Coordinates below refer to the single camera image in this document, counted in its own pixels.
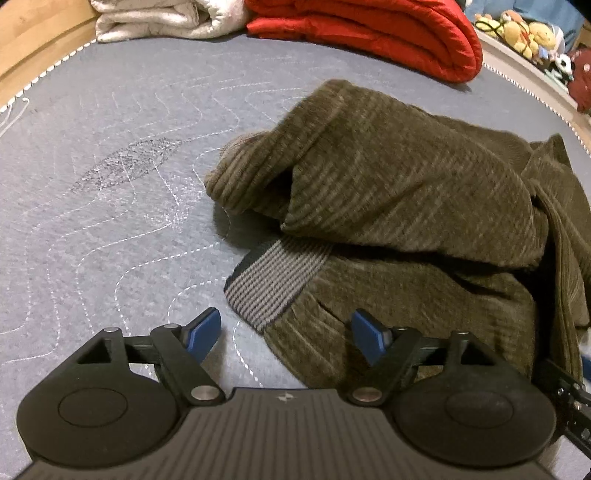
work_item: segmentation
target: folded red comforter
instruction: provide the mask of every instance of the folded red comforter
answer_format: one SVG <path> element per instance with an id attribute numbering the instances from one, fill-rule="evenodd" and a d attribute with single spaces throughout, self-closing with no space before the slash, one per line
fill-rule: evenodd
<path id="1" fill-rule="evenodd" d="M 448 82 L 482 67 L 474 27 L 454 0 L 246 0 L 261 38 L 309 40 L 369 51 Z"/>

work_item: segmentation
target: white towel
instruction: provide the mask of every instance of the white towel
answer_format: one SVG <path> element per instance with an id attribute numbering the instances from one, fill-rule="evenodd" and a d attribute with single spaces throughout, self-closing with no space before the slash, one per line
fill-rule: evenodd
<path id="1" fill-rule="evenodd" d="M 251 19 L 244 0 L 90 0 L 99 42 L 142 37 L 215 38 Z"/>

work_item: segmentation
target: metal rivet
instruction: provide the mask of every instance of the metal rivet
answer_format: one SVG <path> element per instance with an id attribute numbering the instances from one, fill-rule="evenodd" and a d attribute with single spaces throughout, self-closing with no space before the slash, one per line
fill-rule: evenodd
<path id="1" fill-rule="evenodd" d="M 382 398 L 382 393 L 374 387 L 360 387 L 353 392 L 353 398 L 357 401 L 370 403 Z"/>
<path id="2" fill-rule="evenodd" d="M 212 401 L 215 400 L 220 394 L 218 388 L 213 385 L 199 385 L 191 390 L 191 396 L 195 400 L 201 401 Z"/>

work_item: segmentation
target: blue gripper pad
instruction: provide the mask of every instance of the blue gripper pad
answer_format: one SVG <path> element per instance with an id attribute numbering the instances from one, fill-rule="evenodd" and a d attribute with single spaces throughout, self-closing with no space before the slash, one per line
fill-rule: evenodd
<path id="1" fill-rule="evenodd" d="M 582 355 L 581 360 L 583 361 L 583 378 L 591 382 L 591 358 L 587 355 Z"/>
<path id="2" fill-rule="evenodd" d="M 218 309 L 210 307 L 184 329 L 187 332 L 187 352 L 201 363 L 222 333 L 222 318 Z"/>
<path id="3" fill-rule="evenodd" d="M 377 362 L 392 345 L 390 329 L 363 309 L 355 310 L 351 317 L 351 330 L 355 346 L 361 350 L 370 365 Z"/>

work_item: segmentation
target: small logo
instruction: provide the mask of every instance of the small logo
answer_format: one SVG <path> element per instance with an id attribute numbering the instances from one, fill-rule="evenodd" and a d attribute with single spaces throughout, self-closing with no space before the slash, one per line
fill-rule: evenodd
<path id="1" fill-rule="evenodd" d="M 281 400 L 283 403 L 287 403 L 290 400 L 293 400 L 294 398 L 295 397 L 291 393 L 285 392 L 283 395 L 279 395 L 277 397 L 277 400 Z"/>

